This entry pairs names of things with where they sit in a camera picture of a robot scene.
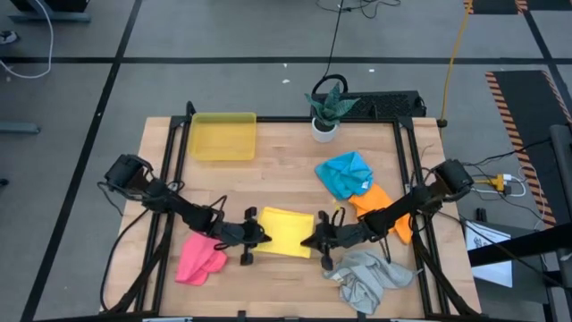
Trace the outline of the black hazard-striped floor mat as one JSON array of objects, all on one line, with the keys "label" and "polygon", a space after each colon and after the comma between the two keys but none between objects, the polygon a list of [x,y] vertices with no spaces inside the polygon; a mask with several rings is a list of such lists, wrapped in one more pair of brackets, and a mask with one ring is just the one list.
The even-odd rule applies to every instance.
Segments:
[{"label": "black hazard-striped floor mat", "polygon": [[571,222],[550,127],[572,123],[572,115],[550,75],[540,70],[504,71],[487,72],[485,78],[543,225]]},{"label": "black hazard-striped floor mat", "polygon": [[522,14],[528,10],[526,0],[463,0],[470,14]]}]

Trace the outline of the yellow translucent plastic bin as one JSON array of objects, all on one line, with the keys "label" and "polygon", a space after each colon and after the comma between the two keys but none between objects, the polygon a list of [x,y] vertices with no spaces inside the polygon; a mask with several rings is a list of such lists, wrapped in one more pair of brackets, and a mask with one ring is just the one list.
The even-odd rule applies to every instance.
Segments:
[{"label": "yellow translucent plastic bin", "polygon": [[199,161],[246,161],[255,156],[257,115],[196,113],[192,116],[188,150]]}]

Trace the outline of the snake plant in white pot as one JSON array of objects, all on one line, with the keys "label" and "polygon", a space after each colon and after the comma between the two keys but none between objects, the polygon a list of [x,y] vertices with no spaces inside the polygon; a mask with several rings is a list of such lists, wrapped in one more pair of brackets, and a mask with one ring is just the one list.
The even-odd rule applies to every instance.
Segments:
[{"label": "snake plant in white pot", "polygon": [[310,94],[306,94],[305,97],[314,111],[312,135],[321,143],[333,140],[341,118],[358,102],[358,98],[341,99],[340,83],[334,85],[323,102],[314,100]]}]

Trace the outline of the pink microfiber towel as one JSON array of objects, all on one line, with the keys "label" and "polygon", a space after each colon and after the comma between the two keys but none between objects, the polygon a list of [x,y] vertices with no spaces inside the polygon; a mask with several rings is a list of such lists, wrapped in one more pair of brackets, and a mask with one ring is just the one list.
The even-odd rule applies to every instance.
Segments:
[{"label": "pink microfiber towel", "polygon": [[193,233],[184,243],[175,282],[200,286],[212,273],[220,272],[227,261],[222,250],[216,250],[217,240]]}]

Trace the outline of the black perforated box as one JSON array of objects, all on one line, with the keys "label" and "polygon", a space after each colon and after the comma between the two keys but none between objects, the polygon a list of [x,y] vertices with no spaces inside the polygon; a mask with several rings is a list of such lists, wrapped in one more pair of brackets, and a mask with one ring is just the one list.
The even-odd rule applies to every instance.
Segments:
[{"label": "black perforated box", "polygon": [[426,116],[425,102],[415,90],[341,94],[341,100],[357,98],[358,102],[343,116],[343,119],[382,120],[398,116]]}]

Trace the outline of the yellow microfiber towel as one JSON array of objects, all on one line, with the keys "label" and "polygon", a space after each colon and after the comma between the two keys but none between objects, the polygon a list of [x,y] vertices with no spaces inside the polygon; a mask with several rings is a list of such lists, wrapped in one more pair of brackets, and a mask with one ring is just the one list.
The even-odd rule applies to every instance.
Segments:
[{"label": "yellow microfiber towel", "polygon": [[301,243],[310,237],[314,231],[315,217],[283,210],[279,208],[263,208],[258,218],[265,229],[265,234],[272,240],[259,243],[254,251],[272,253],[298,258],[310,258],[311,249]]}]

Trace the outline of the blue microfiber towel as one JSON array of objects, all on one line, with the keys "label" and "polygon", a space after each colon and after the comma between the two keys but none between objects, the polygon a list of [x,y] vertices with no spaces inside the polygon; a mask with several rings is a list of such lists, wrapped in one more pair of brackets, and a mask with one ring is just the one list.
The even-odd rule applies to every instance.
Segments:
[{"label": "blue microfiber towel", "polygon": [[315,168],[315,174],[337,200],[365,194],[374,179],[373,170],[357,151],[323,162]]}]

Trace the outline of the black metal table frame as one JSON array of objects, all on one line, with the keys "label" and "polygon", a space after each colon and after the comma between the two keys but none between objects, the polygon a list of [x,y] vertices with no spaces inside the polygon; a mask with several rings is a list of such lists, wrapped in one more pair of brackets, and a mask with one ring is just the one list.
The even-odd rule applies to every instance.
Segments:
[{"label": "black metal table frame", "polygon": [[[239,222],[248,208],[274,207],[299,213],[333,211],[335,199],[315,175],[315,167],[331,157],[356,150],[373,168],[375,181],[393,198],[401,197],[411,176],[421,167],[444,160],[442,140],[432,118],[416,118],[410,127],[395,122],[360,120],[344,123],[333,141],[313,139],[306,116],[261,116],[257,120],[256,154],[249,161],[197,161],[186,157],[183,165],[170,164],[171,174],[181,174],[182,196],[194,203],[209,204],[227,198],[228,221]],[[144,264],[149,237],[155,227],[173,228],[167,256],[147,282],[141,309],[116,306]],[[194,319],[337,318],[356,319],[357,312],[343,303],[335,282],[326,280],[320,256],[295,258],[258,252],[249,266],[240,264],[241,248],[231,247],[227,263],[205,284],[175,282],[181,247],[189,228],[174,215],[153,216],[135,202],[124,209],[124,237],[113,256],[104,291],[104,318],[141,320],[157,317]]]}]

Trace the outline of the orange microfiber towel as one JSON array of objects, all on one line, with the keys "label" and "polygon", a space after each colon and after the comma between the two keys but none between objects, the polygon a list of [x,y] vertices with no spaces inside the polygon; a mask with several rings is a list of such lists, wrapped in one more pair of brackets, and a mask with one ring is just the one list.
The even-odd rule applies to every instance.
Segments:
[{"label": "orange microfiber towel", "polygon": [[[349,203],[355,208],[357,218],[372,210],[387,208],[392,204],[390,196],[376,183],[363,195],[352,195]],[[410,214],[406,214],[395,221],[389,233],[396,233],[403,244],[409,245],[412,241],[412,229],[409,226]]]}]

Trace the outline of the grey metal post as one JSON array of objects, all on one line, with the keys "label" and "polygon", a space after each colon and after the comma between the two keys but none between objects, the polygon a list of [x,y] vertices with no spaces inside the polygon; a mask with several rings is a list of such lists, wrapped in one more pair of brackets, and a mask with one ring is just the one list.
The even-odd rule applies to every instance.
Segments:
[{"label": "grey metal post", "polygon": [[563,233],[564,247],[556,253],[562,283],[567,287],[565,296],[572,320],[572,124],[552,125],[550,133],[568,212],[568,221],[557,226]]}]

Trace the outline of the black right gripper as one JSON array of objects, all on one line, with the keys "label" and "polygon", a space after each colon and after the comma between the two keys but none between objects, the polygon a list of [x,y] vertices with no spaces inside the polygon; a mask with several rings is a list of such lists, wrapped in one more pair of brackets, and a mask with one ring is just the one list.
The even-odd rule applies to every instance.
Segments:
[{"label": "black right gripper", "polygon": [[326,271],[333,270],[333,261],[330,250],[342,247],[350,248],[369,238],[369,231],[364,223],[335,226],[329,216],[320,211],[321,220],[317,233],[313,233],[301,242],[301,246],[320,251],[322,253],[321,266]]}]

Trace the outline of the black metal beam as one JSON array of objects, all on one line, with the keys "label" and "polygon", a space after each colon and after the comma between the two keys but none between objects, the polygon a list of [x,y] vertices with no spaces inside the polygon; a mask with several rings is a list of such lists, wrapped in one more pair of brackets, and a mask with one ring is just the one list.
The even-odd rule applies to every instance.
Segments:
[{"label": "black metal beam", "polygon": [[470,250],[468,257],[479,267],[564,249],[572,250],[572,223]]}]

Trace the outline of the dark furniture base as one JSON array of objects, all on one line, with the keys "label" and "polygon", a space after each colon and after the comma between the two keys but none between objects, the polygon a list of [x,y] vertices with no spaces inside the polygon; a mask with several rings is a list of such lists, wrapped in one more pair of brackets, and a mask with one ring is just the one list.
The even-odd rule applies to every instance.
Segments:
[{"label": "dark furniture base", "polygon": [[85,13],[90,0],[10,0],[17,13],[9,14],[13,22],[56,21],[91,22]]}]

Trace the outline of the grey microfiber towel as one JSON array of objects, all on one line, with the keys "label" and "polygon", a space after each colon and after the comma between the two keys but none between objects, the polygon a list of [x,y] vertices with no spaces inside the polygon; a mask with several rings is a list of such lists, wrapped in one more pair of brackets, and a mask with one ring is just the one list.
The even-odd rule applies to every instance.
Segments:
[{"label": "grey microfiber towel", "polygon": [[386,290],[409,286],[420,270],[410,270],[372,250],[345,253],[333,270],[325,271],[325,279],[339,284],[340,298],[352,309],[372,315]]}]

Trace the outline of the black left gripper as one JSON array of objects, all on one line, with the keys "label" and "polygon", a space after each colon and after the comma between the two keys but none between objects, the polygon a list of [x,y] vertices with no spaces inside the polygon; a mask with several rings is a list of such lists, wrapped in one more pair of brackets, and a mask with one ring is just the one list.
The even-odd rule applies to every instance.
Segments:
[{"label": "black left gripper", "polygon": [[251,250],[258,245],[272,241],[272,238],[265,233],[265,228],[257,224],[256,215],[257,208],[251,207],[245,210],[245,221],[242,224],[223,223],[220,242],[216,244],[216,249],[226,250],[229,247],[242,245],[240,264],[251,265],[254,262]]}]

